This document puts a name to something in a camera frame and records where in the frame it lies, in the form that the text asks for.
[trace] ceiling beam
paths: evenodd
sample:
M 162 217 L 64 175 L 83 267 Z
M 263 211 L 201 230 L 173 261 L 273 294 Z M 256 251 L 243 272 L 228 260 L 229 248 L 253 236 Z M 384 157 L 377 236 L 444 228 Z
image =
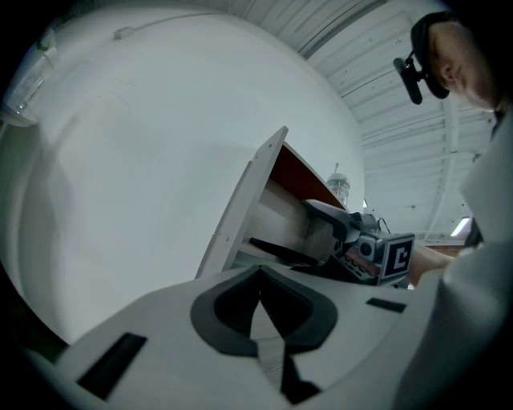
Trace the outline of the ceiling beam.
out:
M 434 203 L 433 212 L 431 213 L 430 223 L 427 227 L 427 232 L 424 235 L 424 241 L 430 237 L 434 225 L 438 221 L 438 217 L 442 212 L 443 205 L 446 201 L 447 192 L 449 191 L 450 181 L 454 174 L 454 155 L 453 152 L 458 152 L 458 137 L 459 137 L 459 124 L 458 124 L 458 104 L 450 96 L 443 100 L 443 110 L 446 119 L 446 145 L 445 155 L 449 155 L 443 160 L 442 178 L 440 179 L 440 186 L 438 189 L 437 199 Z

